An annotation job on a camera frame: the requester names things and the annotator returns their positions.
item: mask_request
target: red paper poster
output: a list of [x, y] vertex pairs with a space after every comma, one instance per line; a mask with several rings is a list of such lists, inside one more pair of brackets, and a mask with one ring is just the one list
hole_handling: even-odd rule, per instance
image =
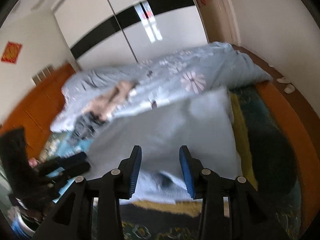
[[21, 48], [22, 44], [8, 41], [2, 53], [1, 61], [16, 64]]

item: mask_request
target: wooden bed frame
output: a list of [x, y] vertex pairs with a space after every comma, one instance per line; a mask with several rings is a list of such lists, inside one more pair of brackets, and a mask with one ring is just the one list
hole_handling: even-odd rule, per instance
[[41, 81], [11, 112], [0, 129], [0, 135], [18, 127], [24, 127], [28, 158], [39, 156], [48, 137], [50, 123], [62, 110], [64, 97], [61, 87], [75, 73], [67, 63]]
[[[0, 129], [1, 135], [13, 128], [25, 128], [28, 158], [38, 157], [51, 134], [50, 123], [64, 105], [61, 87], [74, 73], [70, 64], [58, 68], [28, 93]], [[265, 82], [256, 88], [296, 154], [302, 194], [301, 231], [304, 232], [320, 209], [320, 162], [299, 117], [276, 87]]]

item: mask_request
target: pair of slippers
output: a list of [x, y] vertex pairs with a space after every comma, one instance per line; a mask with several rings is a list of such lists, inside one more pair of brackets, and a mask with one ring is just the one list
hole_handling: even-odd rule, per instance
[[291, 94], [296, 90], [296, 88], [291, 84], [291, 81], [285, 77], [278, 78], [277, 82], [281, 84], [288, 84], [284, 89], [284, 92], [286, 92], [287, 94]]

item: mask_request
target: black horizontal band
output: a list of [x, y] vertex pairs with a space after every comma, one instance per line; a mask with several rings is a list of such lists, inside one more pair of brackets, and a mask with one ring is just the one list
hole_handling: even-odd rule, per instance
[[[193, 0], [147, 0], [154, 16], [195, 5]], [[140, 18], [134, 8], [131, 6], [122, 12], [108, 18], [89, 33], [87, 33], [81, 40], [79, 40], [70, 50], [78, 59], [81, 55], [87, 52], [89, 49], [107, 39], [111, 35], [117, 33], [121, 29], [125, 29], [137, 22]]]

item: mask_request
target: wardrobe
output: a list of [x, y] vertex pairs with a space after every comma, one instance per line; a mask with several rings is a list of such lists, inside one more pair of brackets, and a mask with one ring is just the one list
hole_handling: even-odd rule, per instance
[[133, 64], [208, 42], [194, 0], [62, 0], [54, 14], [84, 70]]

